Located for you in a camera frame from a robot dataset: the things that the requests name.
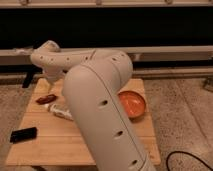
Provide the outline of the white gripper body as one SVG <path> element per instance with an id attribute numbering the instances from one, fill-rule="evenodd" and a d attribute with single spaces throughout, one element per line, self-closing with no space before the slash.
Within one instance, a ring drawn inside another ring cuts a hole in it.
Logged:
<path id="1" fill-rule="evenodd" d="M 62 68 L 46 68 L 44 70 L 44 75 L 47 81 L 51 84 L 58 81 L 63 76 L 63 69 Z"/>

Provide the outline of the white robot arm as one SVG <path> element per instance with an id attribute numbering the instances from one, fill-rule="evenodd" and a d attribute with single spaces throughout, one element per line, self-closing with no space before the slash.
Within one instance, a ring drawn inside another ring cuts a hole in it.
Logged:
<path id="1" fill-rule="evenodd" d="M 62 95 L 99 171 L 156 171 L 118 92 L 132 77 L 130 57 L 115 49 L 63 52 L 49 40 L 30 55 Z"/>

